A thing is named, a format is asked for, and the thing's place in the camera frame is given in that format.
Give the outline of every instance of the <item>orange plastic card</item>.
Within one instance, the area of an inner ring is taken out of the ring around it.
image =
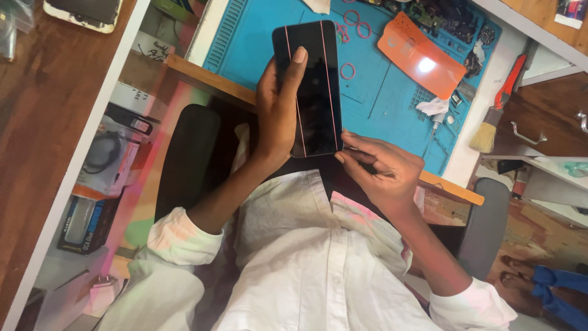
[[[449,99],[466,67],[437,47],[403,12],[386,24],[377,47],[408,76],[441,99]]]

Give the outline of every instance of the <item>fingernail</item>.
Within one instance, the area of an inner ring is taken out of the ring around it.
[[[343,159],[343,157],[341,155],[335,154],[335,158],[337,160],[339,160],[339,162],[341,162],[341,164],[344,164],[345,163],[345,160]]]
[[[294,53],[294,57],[292,57],[292,61],[296,63],[302,63],[304,61],[304,57],[306,57],[306,49],[300,46],[296,52]]]

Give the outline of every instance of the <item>screwdriver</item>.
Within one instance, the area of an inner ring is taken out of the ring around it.
[[[437,130],[437,127],[439,126],[439,124],[443,123],[443,121],[445,120],[445,114],[447,114],[446,112],[444,112],[443,114],[437,114],[433,116],[433,132],[431,132],[431,136],[429,137],[429,141],[431,141],[431,139],[433,139],[433,134],[435,134],[435,131]]]

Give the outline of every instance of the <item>phone on desk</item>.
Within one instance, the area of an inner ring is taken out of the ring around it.
[[[343,149],[337,36],[333,21],[280,27],[272,33],[278,81],[283,82],[298,47],[308,52],[296,100],[296,139],[292,157],[334,154]]]

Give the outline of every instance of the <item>brush bristles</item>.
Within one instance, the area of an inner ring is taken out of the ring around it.
[[[482,123],[472,140],[470,140],[470,148],[481,153],[490,153],[494,148],[495,135],[495,126],[486,122]]]

